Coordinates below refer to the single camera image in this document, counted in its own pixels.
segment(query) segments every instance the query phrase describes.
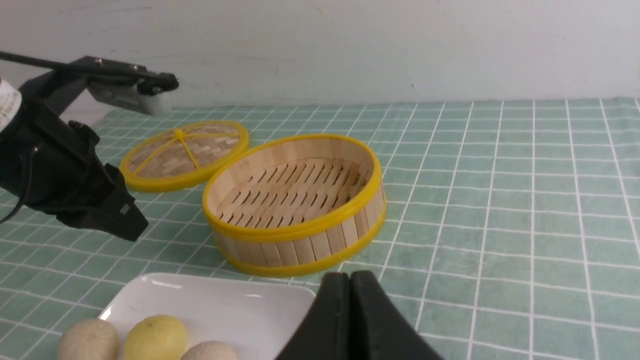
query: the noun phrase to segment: white label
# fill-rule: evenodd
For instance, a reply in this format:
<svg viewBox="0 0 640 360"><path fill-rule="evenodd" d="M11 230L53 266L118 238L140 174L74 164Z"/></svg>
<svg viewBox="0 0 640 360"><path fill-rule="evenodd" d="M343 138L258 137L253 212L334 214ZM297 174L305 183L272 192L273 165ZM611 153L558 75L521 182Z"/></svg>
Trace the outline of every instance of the white label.
<svg viewBox="0 0 640 360"><path fill-rule="evenodd" d="M22 94L0 78L0 131L15 117L22 104Z"/></svg>

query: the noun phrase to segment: yellow rim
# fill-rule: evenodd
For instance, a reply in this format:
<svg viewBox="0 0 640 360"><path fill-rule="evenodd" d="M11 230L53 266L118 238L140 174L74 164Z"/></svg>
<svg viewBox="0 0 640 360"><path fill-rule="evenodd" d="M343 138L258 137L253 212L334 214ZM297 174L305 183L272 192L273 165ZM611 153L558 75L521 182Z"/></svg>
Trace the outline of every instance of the yellow rim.
<svg viewBox="0 0 640 360"><path fill-rule="evenodd" d="M316 272L321 272L323 270L327 270L339 263L351 258L355 254L358 254L362 249L364 249L380 232L382 226L385 223L385 218L387 215L387 203L384 203L382 207L382 212L380 213L380 217L376 222L376 225L371 228L371 230L363 236L360 240L356 241L352 246L340 251L339 253L332 255L328 258L324 258L322 260L314 261L313 263L298 265L298 266L289 266L285 268L268 268L265 266L253 266L241 261L238 261L232 257L230 257L226 252L224 252L220 247L218 249L227 259L227 261L236 267L241 272L247 273L249 275L261 276L261 277L292 277L292 276L304 276L308 274L314 274Z"/></svg>
<svg viewBox="0 0 640 360"><path fill-rule="evenodd" d="M228 224L213 215L211 210L207 207L207 198L209 196L211 187L219 178L219 176L222 175L224 171L232 167L236 162L240 161L246 156L262 151L268 147L278 145L280 143L316 138L329 138L353 143L365 149L373 160L373 173L371 174L369 182L365 185L365 187L360 191L358 195L354 196L353 199L351 199L345 205L342 205L329 214L325 214L309 222L274 229L255 229ZM207 186L205 187L204 193L202 194L202 208L204 209L205 216L207 217L209 223L220 234L228 236L229 238L259 243L291 241L300 238L306 238L311 235L320 233L321 231L330 229L357 214L373 199L373 197L380 189L381 184L382 169L380 167L380 161L378 161L375 153L360 140L350 138L348 136L334 134L296 135L279 139L274 142L265 143L264 145L260 145L258 147L254 147L253 149L245 152L242 156L236 157L233 160L228 161L226 164L222 165L220 169L211 177L211 179L207 183Z"/></svg>
<svg viewBox="0 0 640 360"><path fill-rule="evenodd" d="M184 143L183 139L177 138L175 136L167 136L168 133L171 132L171 130L163 131L162 133L155 135L145 140L144 142L141 142L137 146L135 146L133 149L129 151L129 153L127 153L127 155L120 162L120 171L124 176L127 186L132 190L135 190L138 192L172 192L175 190L181 190L181 189L189 188L198 184L202 184L206 180L208 180L208 178L211 177L211 174L217 171L217 169L219 169L222 165L224 165L229 160L232 160L233 158L238 157L249 148L249 132L247 132L244 126L238 124L237 122L205 121L205 122L199 122L196 124L189 124L188 126L184 126L184 127L178 127L175 130L176 131L180 131L180 129L186 130L186 129L191 129L192 127L196 127L199 125L206 125L206 124L218 124L218 125L229 126L229 127L233 127L238 131L238 134L237 134L238 143L226 156L218 159L217 161L214 161L211 164L208 164L205 167L197 168L195 171L192 171L187 174L182 174L179 176L164 177L160 179L148 179L144 177L139 177L138 175L136 175L136 172L131 172L128 166L131 160L131 157L134 156L143 146L148 145L151 142L158 141L160 139L163 139L163 140L173 139L172 142L181 141L182 143ZM193 157L193 155L189 150L187 150L187 152L189 157Z"/></svg>

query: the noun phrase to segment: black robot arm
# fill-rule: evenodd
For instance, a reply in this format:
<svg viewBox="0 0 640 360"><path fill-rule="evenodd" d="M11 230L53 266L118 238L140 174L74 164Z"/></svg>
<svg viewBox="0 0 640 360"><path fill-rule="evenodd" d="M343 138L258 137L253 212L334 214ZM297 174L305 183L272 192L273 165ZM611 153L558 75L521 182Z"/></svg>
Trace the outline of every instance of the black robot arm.
<svg viewBox="0 0 640 360"><path fill-rule="evenodd" d="M176 77L91 56L67 64L0 52L0 60L53 69L18 90L0 79L0 187L18 197L0 224L27 206L69 227L136 241L148 222L119 169L98 159L100 138L90 127L60 115L84 90L119 108L163 113Z"/></svg>

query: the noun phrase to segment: white plate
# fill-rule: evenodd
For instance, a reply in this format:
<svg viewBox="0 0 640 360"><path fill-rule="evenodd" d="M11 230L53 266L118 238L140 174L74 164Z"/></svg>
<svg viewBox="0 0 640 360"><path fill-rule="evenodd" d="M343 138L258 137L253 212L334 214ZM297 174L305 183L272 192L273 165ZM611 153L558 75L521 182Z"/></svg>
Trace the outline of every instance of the white plate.
<svg viewBox="0 0 640 360"><path fill-rule="evenodd" d="M100 315L124 340L149 316L172 315L189 331L189 347L225 341L238 360L273 360L294 334L313 291L301 286L211 279L177 274L146 274L125 285Z"/></svg>

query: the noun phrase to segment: bamboo steamer lid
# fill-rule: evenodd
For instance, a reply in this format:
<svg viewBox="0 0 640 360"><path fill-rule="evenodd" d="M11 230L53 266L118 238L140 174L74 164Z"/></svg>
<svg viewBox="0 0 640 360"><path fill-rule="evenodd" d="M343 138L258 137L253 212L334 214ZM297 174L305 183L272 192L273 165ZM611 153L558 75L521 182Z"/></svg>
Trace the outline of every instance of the bamboo steamer lid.
<svg viewBox="0 0 640 360"><path fill-rule="evenodd" d="M248 148L249 134L237 122L199 122L141 142L122 159L120 171L133 190L171 192L204 183Z"/></svg>

